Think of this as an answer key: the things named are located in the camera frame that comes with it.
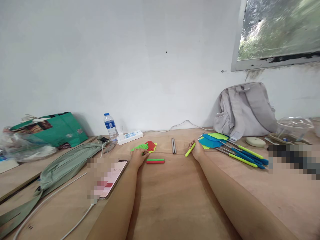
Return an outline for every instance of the green tote bag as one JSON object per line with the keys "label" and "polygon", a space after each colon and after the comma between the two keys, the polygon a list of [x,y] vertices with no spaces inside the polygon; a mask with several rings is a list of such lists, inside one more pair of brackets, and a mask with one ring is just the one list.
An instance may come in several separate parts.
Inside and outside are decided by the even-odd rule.
{"label": "green tote bag", "polygon": [[34,134],[58,149],[75,147],[88,139],[81,125],[71,112],[41,118],[47,119],[37,123],[29,120],[10,128],[10,131]]}

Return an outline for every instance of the forearm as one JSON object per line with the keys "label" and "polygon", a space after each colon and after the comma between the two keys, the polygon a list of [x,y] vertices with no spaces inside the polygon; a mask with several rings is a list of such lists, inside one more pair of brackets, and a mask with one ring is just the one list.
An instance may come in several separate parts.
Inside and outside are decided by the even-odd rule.
{"label": "forearm", "polygon": [[87,239],[125,239],[134,204],[138,169],[128,165]]}
{"label": "forearm", "polygon": [[297,239],[258,199],[205,154],[199,163],[220,205],[244,240]]}

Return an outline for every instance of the white wall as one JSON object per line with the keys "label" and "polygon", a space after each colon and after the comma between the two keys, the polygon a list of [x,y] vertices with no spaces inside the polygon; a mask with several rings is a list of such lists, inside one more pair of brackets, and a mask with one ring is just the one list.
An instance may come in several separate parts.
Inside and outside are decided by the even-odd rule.
{"label": "white wall", "polygon": [[[0,127],[25,113],[65,111],[89,135],[107,133],[105,112],[128,131],[185,119],[212,126],[219,93],[246,79],[230,72],[239,3],[1,1]],[[255,80],[265,83],[278,118],[319,116],[318,69],[268,69]]]}

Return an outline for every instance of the bottle label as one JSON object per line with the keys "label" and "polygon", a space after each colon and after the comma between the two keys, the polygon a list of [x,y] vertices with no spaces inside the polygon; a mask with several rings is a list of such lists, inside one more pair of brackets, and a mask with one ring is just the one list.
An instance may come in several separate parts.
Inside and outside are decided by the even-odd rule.
{"label": "bottle label", "polygon": [[109,128],[114,128],[116,125],[114,124],[114,121],[108,121],[104,123],[106,127]]}

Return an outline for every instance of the yellow-green handle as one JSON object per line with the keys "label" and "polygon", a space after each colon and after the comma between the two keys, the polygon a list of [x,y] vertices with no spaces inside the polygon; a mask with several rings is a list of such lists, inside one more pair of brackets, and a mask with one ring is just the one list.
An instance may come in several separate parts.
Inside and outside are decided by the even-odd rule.
{"label": "yellow-green handle", "polygon": [[235,158],[235,159],[238,159],[239,161],[244,162],[244,163],[250,165],[251,167],[258,167],[256,164],[251,163],[251,162],[249,162],[249,161],[247,161],[247,160],[244,160],[244,159],[242,159],[242,158],[239,158],[239,157],[237,157],[236,155],[233,155],[233,154],[231,154],[231,153],[229,153],[229,156],[230,156],[230,157],[233,157],[233,158]]}
{"label": "yellow-green handle", "polygon": [[194,149],[194,146],[196,145],[196,143],[194,143],[193,145],[192,145],[192,147],[187,151],[187,153],[186,153],[186,157],[191,153],[191,151],[192,151],[192,149]]}
{"label": "yellow-green handle", "polygon": [[263,157],[261,156],[261,155],[259,155],[259,154],[257,154],[257,153],[255,153],[255,152],[252,152],[252,151],[250,151],[249,149],[247,149],[247,148],[244,148],[244,147],[242,147],[242,146],[238,146],[240,149],[242,149],[243,151],[246,151],[246,152],[248,152],[248,153],[251,153],[253,156],[256,156],[257,158],[260,158],[260,159],[263,159]]}

